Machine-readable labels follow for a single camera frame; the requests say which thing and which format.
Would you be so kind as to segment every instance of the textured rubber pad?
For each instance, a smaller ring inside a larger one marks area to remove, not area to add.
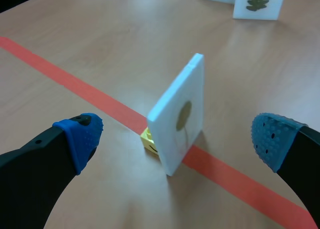
[[[63,129],[77,175],[86,167],[92,151],[99,145],[104,127],[102,119],[96,114],[83,113],[81,115],[91,117],[89,125],[81,125],[70,119],[61,120],[52,125]]]
[[[271,113],[261,113],[255,117],[251,127],[251,137],[255,152],[276,173],[302,124],[293,119]]]

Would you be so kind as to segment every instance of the table surface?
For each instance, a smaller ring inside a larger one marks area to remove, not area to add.
[[[196,144],[304,207],[258,158],[250,127],[270,112],[320,131],[320,0],[285,0],[279,21],[232,13],[206,0],[30,0],[0,14],[0,36],[144,116],[193,54],[204,54]],[[46,229],[283,228],[184,164],[166,177],[137,134],[0,48],[0,153],[84,112],[104,121],[99,149]]]

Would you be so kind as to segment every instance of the red tape line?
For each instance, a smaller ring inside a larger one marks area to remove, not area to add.
[[[56,83],[75,93],[137,134],[147,127],[146,118],[111,96],[62,70],[6,37],[0,47]],[[254,181],[218,158],[193,145],[183,163],[287,229],[318,229],[302,207]]]

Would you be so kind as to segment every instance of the yellow block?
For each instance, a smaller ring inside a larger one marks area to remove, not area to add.
[[[152,135],[148,127],[142,132],[140,138],[145,149],[158,155],[158,151],[156,149],[154,141],[152,140]]]

